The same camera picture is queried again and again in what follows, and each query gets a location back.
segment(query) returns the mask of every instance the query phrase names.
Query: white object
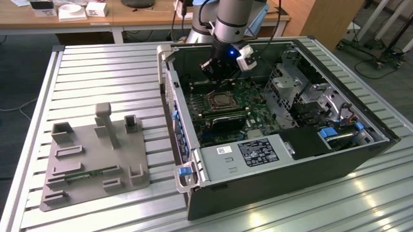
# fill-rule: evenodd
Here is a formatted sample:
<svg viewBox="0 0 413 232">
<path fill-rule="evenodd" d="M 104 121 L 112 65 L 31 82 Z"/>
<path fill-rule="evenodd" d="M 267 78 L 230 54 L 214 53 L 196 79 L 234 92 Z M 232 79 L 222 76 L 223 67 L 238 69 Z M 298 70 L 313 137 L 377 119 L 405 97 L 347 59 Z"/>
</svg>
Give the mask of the white object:
<svg viewBox="0 0 413 232">
<path fill-rule="evenodd" d="M 76 4 L 65 4 L 59 7 L 59 13 L 72 14 L 81 10 L 81 6 Z"/>
<path fill-rule="evenodd" d="M 402 3 L 399 4 L 398 8 L 394 11 L 394 14 L 391 15 L 391 17 L 389 18 L 386 24 L 382 26 L 381 30 L 377 33 L 377 36 L 374 37 L 375 40 L 379 40 L 382 38 L 382 36 L 385 35 L 387 29 L 390 28 L 393 22 L 397 20 L 401 12 L 406 9 L 409 3 L 411 0 L 403 0 Z"/>
<path fill-rule="evenodd" d="M 407 43 L 407 45 L 402 48 L 402 52 L 406 53 L 411 50 L 413 48 L 413 39 L 410 40 L 410 42 Z"/>
<path fill-rule="evenodd" d="M 346 33 L 342 36 L 342 39 L 346 39 L 347 41 L 353 41 L 358 31 L 359 31 L 359 26 L 355 23 L 350 23 Z"/>
<path fill-rule="evenodd" d="M 43 10 L 33 9 L 33 12 L 36 17 L 57 16 L 57 12 L 55 9 L 43 9 Z"/>
<path fill-rule="evenodd" d="M 365 25 L 362 26 L 362 29 L 359 30 L 358 34 L 357 34 L 357 38 L 358 40 L 361 40 L 361 38 L 363 37 L 365 33 L 367 32 L 367 29 L 370 28 L 374 20 L 377 19 L 379 12 L 382 11 L 382 8 L 385 8 L 386 4 L 387 4 L 389 0 L 382 0 L 381 3 L 378 4 L 370 18 L 367 19 L 367 22 L 365 23 Z"/>
<path fill-rule="evenodd" d="M 105 17 L 108 7 L 104 2 L 89 2 L 85 7 L 85 14 L 95 17 Z"/>
<path fill-rule="evenodd" d="M 27 0 L 11 0 L 16 6 L 28 6 L 31 3 Z"/>
<path fill-rule="evenodd" d="M 79 21 L 88 19 L 84 8 L 75 4 L 67 4 L 59 7 L 59 21 Z"/>
<path fill-rule="evenodd" d="M 256 66 L 256 61 L 251 62 L 254 49 L 250 45 L 243 46 L 243 48 L 239 50 L 239 56 L 236 57 L 236 63 L 239 65 L 240 71 L 248 71 L 252 70 L 252 68 Z"/>
</svg>

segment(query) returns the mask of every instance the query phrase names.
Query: black cable on floor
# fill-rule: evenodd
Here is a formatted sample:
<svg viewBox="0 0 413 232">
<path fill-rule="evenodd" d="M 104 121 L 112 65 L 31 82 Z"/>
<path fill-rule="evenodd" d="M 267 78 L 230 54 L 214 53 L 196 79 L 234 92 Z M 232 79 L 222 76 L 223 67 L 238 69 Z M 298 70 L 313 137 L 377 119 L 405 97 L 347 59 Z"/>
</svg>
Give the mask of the black cable on floor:
<svg viewBox="0 0 413 232">
<path fill-rule="evenodd" d="M 379 77 L 370 77 L 370 76 L 362 74 L 361 71 L 357 69 L 357 66 L 358 66 L 359 64 L 362 64 L 362 63 L 365 63 L 365 62 L 370 62 L 370 61 L 374 61 L 374 59 L 371 58 L 371 59 L 369 59 L 369 60 L 363 60 L 363 61 L 358 62 L 358 63 L 354 65 L 354 70 L 355 70 L 355 72 L 357 72 L 361 76 L 363 76 L 365 78 L 367 78 L 367 79 L 378 80 L 378 79 L 383 78 L 385 76 L 390 75 L 391 73 L 394 73 L 394 72 L 398 70 L 398 69 L 395 69 L 395 70 L 393 70 L 391 72 L 387 72 L 386 74 L 381 75 Z"/>
<path fill-rule="evenodd" d="M 394 73 L 394 72 L 398 70 L 398 69 L 395 69 L 394 71 L 391 71 L 391 72 L 389 72 L 389 73 L 381 75 L 379 77 L 370 77 L 370 76 L 362 74 L 362 72 L 357 69 L 357 66 L 358 66 L 359 64 L 366 63 L 366 62 L 370 62 L 370 61 L 377 62 L 377 61 L 378 61 L 378 58 L 377 58 L 371 53 L 369 53 L 369 52 L 361 50 L 358 47 L 353 46 L 351 44 L 347 44 L 347 45 L 349 45 L 355 51 L 362 52 L 362 53 L 367 54 L 367 55 L 371 57 L 370 59 L 363 60 L 363 61 L 358 62 L 358 63 L 354 65 L 354 70 L 355 70 L 355 72 L 357 72 L 361 76 L 363 76 L 365 78 L 371 79 L 371 80 L 377 80 L 377 79 L 381 79 L 381 78 L 383 78 L 385 76 L 390 75 L 391 73 Z"/>
</svg>

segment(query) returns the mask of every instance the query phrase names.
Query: green circuit board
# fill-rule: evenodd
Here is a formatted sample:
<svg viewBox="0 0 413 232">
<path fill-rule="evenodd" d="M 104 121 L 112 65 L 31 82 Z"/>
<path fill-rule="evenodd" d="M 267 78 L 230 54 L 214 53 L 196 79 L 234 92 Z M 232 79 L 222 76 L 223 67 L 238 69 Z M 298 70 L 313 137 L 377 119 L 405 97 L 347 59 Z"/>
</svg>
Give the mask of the green circuit board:
<svg viewBox="0 0 413 232">
<path fill-rule="evenodd" d="M 192 124 L 200 142 L 200 147 L 231 143 L 248 139 L 254 134 L 262 136 L 274 134 L 279 125 L 272 117 L 264 99 L 260 95 L 263 86 L 247 81 L 239 81 L 231 89 L 218 89 L 216 92 L 187 94 L 186 102 L 192 119 Z M 246 117 L 240 130 L 230 132 L 212 132 L 211 124 L 215 119 L 236 116 Z"/>
</svg>

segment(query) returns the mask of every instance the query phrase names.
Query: power supply label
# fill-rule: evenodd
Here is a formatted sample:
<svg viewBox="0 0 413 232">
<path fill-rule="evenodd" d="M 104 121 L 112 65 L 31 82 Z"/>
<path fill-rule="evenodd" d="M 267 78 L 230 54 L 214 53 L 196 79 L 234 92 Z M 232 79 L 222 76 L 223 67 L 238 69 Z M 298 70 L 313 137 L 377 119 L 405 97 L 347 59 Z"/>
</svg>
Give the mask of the power supply label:
<svg viewBox="0 0 413 232">
<path fill-rule="evenodd" d="M 279 160 L 268 139 L 259 139 L 238 144 L 238 148 L 248 167 Z"/>
</svg>

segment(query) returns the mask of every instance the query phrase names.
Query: gray floor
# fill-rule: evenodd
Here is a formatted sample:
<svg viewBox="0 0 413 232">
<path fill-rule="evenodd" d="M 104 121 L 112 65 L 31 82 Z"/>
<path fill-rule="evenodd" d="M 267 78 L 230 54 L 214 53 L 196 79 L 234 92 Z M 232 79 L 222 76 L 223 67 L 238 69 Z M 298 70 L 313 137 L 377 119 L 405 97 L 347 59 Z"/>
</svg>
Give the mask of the gray floor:
<svg viewBox="0 0 413 232">
<path fill-rule="evenodd" d="M 358 25 L 362 26 L 363 22 L 366 22 L 373 10 L 374 8 L 362 9 L 358 12 L 355 17 L 355 23 Z M 378 20 L 371 26 L 371 31 L 377 29 L 379 22 L 387 15 L 385 12 L 381 13 Z M 386 44 L 389 44 L 391 36 L 402 24 L 403 22 L 398 20 L 391 26 L 383 37 Z M 136 39 L 143 41 L 148 35 L 148 31 L 132 34 L 127 37 L 127 42 L 136 42 Z M 167 31 L 155 31 L 150 37 L 150 41 L 163 41 L 166 35 Z M 363 40 L 371 37 L 373 33 L 370 32 L 366 34 Z M 397 47 L 402 48 L 411 38 L 413 27 L 405 33 Z M 37 96 L 52 46 L 56 44 L 59 44 L 59 41 L 55 35 L 23 35 L 9 36 L 7 42 L 0 45 L 0 108 L 15 108 Z M 350 47 L 335 51 L 334 54 L 350 68 L 353 68 L 355 63 L 370 58 Z M 402 115 L 413 121 L 413 54 L 407 54 L 405 59 L 409 63 L 403 64 L 397 72 L 379 80 L 366 78 L 363 80 Z M 382 70 L 375 70 L 373 64 L 363 64 L 359 70 L 370 77 L 378 77 L 389 71 L 393 71 L 389 67 L 385 67 Z M 33 108 L 35 103 L 23 109 L 29 116 L 32 116 Z M 11 185 L 11 181 L 3 179 L 13 176 L 29 121 L 19 111 L 0 112 L 0 120 L 0 212 L 3 212 Z"/>
</svg>

